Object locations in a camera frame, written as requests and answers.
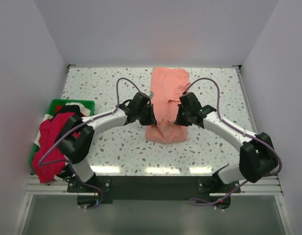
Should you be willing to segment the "salmon pink t shirt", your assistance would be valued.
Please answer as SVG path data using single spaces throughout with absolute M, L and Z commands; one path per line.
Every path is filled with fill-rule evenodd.
M 153 69 L 150 91 L 157 124 L 146 127 L 145 138 L 163 144 L 187 140 L 187 128 L 175 125 L 179 97 L 190 85 L 189 73 L 182 69 L 156 67 Z

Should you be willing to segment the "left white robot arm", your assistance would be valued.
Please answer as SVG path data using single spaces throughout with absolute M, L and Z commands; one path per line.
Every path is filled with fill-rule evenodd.
M 78 186 L 84 192 L 90 192 L 98 186 L 96 174 L 86 160 L 93 137 L 136 121 L 139 121 L 142 126 L 155 125 L 157 122 L 151 103 L 153 96 L 152 92 L 148 94 L 138 92 L 133 99 L 119 104 L 115 111 L 90 117 L 71 116 L 68 118 L 55 139 L 54 145 L 61 154 L 67 157 L 70 170 L 79 178 Z

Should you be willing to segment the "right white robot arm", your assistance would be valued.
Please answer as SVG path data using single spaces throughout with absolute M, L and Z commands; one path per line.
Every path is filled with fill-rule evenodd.
M 179 100 L 176 125 L 196 125 L 213 132 L 239 153 L 238 163 L 223 166 L 212 174 L 206 184 L 211 189 L 224 192 L 231 183 L 240 180 L 256 183 L 280 166 L 268 134 L 243 129 L 222 117 L 212 106 L 202 106 L 194 93 L 184 93 Z

